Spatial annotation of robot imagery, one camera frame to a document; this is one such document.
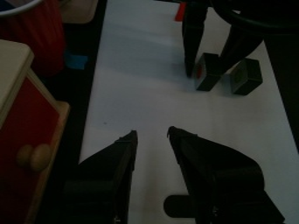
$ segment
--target blue object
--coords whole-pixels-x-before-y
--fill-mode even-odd
[[[68,68],[84,70],[88,60],[88,56],[73,55],[69,51],[64,52],[64,61]]]

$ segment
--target dark floor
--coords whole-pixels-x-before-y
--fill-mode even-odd
[[[88,56],[85,70],[65,68],[57,76],[45,81],[45,86],[55,98],[69,103],[71,112],[36,223],[55,223],[52,218],[55,203],[61,195],[64,179],[80,159],[105,5],[107,1],[99,1],[96,16],[89,24],[64,25],[68,50],[72,54]],[[296,148],[299,148],[299,57],[296,55],[299,53],[299,36],[270,38],[265,40],[265,47],[275,70]]]

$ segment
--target red object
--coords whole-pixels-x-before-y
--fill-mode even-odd
[[[175,21],[181,22],[183,21],[183,15],[184,15],[184,9],[185,9],[185,3],[180,3],[180,7],[175,16]]]
[[[0,129],[0,223],[24,224],[40,173],[16,164],[19,149],[51,144],[59,112],[28,79]]]
[[[59,1],[44,0],[28,11],[0,17],[0,39],[25,43],[35,55],[32,70],[40,76],[53,76],[64,67]]]

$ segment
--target black cube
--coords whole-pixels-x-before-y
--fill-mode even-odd
[[[217,54],[204,53],[193,68],[192,77],[195,79],[196,90],[211,91],[220,80],[220,58]]]
[[[248,95],[263,83],[263,77],[256,59],[243,59],[229,74],[231,93]]]

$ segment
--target white table surface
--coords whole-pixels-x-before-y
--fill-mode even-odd
[[[128,223],[195,223],[163,210],[168,195],[187,193],[165,136],[176,126],[256,160],[286,223],[298,224],[299,157],[264,44],[249,55],[264,83],[248,96],[231,94],[227,75],[211,92],[195,91],[184,75],[177,7],[153,0],[107,1],[80,160],[136,130]],[[220,53],[228,31],[209,10],[199,55]]]

